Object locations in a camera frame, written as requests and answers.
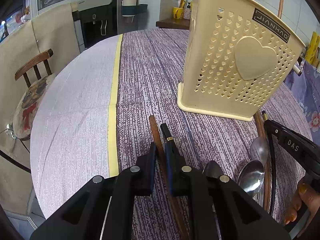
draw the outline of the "fingernail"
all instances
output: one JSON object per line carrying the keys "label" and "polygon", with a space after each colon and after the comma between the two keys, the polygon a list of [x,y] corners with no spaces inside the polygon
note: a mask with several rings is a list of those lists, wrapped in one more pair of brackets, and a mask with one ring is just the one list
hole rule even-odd
{"label": "fingernail", "polygon": [[305,192],[308,190],[308,187],[305,183],[302,183],[299,187],[299,193],[301,195],[305,194]]}

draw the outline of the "basket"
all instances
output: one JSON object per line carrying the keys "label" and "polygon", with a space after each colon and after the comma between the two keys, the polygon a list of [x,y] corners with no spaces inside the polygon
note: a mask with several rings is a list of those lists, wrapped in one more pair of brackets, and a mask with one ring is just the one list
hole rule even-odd
{"label": "basket", "polygon": [[193,0],[180,109],[251,121],[305,47],[254,0]]}

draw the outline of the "chair seat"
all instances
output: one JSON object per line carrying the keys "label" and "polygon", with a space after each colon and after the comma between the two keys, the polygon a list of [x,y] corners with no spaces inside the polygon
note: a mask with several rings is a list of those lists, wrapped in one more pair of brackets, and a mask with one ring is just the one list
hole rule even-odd
{"label": "chair seat", "polygon": [[55,74],[35,81],[22,96],[13,117],[13,130],[21,140],[29,140],[32,123],[45,92],[56,77]]}

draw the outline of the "silver rivet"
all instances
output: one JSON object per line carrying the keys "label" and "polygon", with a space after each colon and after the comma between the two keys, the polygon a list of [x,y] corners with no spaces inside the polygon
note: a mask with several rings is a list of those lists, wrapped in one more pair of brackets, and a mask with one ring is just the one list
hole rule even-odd
{"label": "silver rivet", "polygon": [[219,179],[224,183],[229,182],[230,180],[230,178],[227,175],[221,175]]}
{"label": "silver rivet", "polygon": [[94,183],[100,183],[100,182],[102,181],[102,177],[101,177],[101,176],[94,176],[94,177],[92,178],[92,181],[93,181]]}
{"label": "silver rivet", "polygon": [[140,167],[139,167],[139,166],[132,166],[132,167],[130,168],[130,171],[131,171],[131,172],[138,172],[138,171],[140,171]]}
{"label": "silver rivet", "polygon": [[191,169],[190,166],[183,166],[183,167],[181,168],[181,170],[182,170],[183,172],[190,172],[192,169]]}

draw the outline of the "heart emblem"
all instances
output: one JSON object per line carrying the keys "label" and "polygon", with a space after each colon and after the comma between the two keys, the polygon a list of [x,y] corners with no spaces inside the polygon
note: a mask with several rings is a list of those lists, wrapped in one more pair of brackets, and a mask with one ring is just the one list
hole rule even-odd
{"label": "heart emblem", "polygon": [[238,73],[243,80],[258,78],[277,64],[274,49],[262,47],[254,37],[241,38],[235,47]]}

